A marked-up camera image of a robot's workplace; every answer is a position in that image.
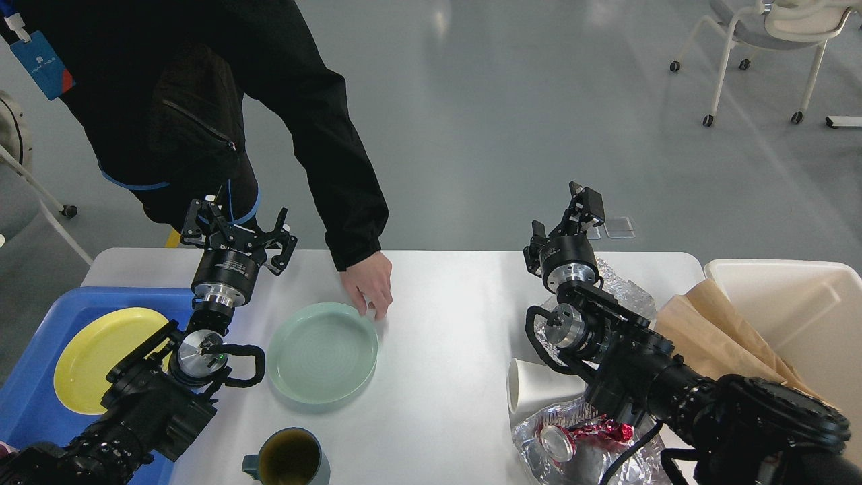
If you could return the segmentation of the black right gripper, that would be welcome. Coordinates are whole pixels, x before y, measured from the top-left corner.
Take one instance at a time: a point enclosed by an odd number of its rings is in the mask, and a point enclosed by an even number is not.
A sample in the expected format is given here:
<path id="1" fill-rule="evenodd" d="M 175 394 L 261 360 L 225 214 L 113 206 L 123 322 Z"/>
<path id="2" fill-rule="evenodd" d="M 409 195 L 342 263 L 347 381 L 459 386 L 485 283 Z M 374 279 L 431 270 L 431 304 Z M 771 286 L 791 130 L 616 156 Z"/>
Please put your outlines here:
<path id="1" fill-rule="evenodd" d="M 570 205 L 564 211 L 564 234 L 547 236 L 545 225 L 533 220 L 529 245 L 523 249 L 527 273 L 538 276 L 551 294 L 569 282 L 594 286 L 601 278 L 586 233 L 605 224 L 603 196 L 575 181 L 568 187 Z"/>

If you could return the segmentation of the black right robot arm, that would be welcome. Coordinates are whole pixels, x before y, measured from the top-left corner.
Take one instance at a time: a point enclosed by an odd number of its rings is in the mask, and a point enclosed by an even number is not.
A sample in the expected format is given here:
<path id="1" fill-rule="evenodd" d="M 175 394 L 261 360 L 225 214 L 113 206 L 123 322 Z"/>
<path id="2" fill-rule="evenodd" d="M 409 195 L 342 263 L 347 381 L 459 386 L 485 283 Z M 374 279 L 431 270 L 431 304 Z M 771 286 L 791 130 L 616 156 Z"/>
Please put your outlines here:
<path id="1" fill-rule="evenodd" d="M 527 271 L 557 302 L 527 309 L 527 339 L 548 368 L 586 383 L 585 401 L 600 416 L 629 426 L 655 422 L 600 483 L 668 426 L 688 445 L 660 451 L 673 484 L 686 483 L 678 461 L 696 464 L 699 484 L 859 484 L 859 467 L 843 455 L 849 421 L 836 408 L 760 377 L 700 375 L 646 317 L 604 290 L 588 239 L 605 223 L 603 200 L 590 187 L 568 186 L 560 223 L 547 232 L 533 221 L 523 249 Z"/>

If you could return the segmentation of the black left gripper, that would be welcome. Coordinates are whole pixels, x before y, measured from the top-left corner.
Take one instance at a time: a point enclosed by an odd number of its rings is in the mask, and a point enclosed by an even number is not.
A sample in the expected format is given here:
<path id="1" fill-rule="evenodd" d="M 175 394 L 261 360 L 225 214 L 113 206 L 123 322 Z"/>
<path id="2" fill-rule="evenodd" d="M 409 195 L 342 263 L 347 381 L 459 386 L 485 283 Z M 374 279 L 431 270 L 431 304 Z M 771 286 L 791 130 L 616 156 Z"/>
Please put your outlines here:
<path id="1" fill-rule="evenodd" d="M 196 300 L 228 308 L 245 306 L 251 301 L 261 267 L 280 276 L 298 245 L 286 224 L 287 216 L 288 209 L 283 207 L 272 230 L 254 233 L 235 227 L 228 236 L 228 222 L 216 198 L 192 200 L 180 230 L 180 243 L 203 249 L 191 283 Z"/>

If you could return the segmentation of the person's bare hand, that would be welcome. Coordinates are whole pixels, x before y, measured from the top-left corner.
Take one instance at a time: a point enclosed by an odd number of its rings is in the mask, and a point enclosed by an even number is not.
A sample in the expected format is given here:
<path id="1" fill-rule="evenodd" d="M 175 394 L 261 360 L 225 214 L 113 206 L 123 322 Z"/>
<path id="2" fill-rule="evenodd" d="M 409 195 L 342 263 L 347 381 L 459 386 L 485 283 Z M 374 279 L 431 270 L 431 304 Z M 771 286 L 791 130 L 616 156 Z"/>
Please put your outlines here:
<path id="1" fill-rule="evenodd" d="M 373 311 L 374 319 L 382 321 L 393 301 L 391 273 L 391 261 L 382 251 L 376 251 L 338 274 L 358 314 L 364 316 Z"/>

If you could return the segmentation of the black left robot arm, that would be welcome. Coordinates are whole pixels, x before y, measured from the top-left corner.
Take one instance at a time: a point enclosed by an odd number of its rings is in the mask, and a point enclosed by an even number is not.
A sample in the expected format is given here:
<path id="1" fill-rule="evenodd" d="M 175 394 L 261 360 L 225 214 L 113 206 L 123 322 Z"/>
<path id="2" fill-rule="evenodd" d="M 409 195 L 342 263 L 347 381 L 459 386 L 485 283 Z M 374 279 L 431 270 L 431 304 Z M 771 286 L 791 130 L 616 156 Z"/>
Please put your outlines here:
<path id="1" fill-rule="evenodd" d="M 126 484 L 159 453 L 176 461 L 216 414 L 221 387 L 248 389 L 265 376 L 256 345 L 225 341 L 235 310 L 250 302 L 259 270 L 278 276 L 296 248 L 278 213 L 273 230 L 228 221 L 213 195 L 195 199 L 179 233 L 203 249 L 184 329 L 170 320 L 108 370 L 104 414 L 64 447 L 30 445 L 2 459 L 3 484 Z"/>

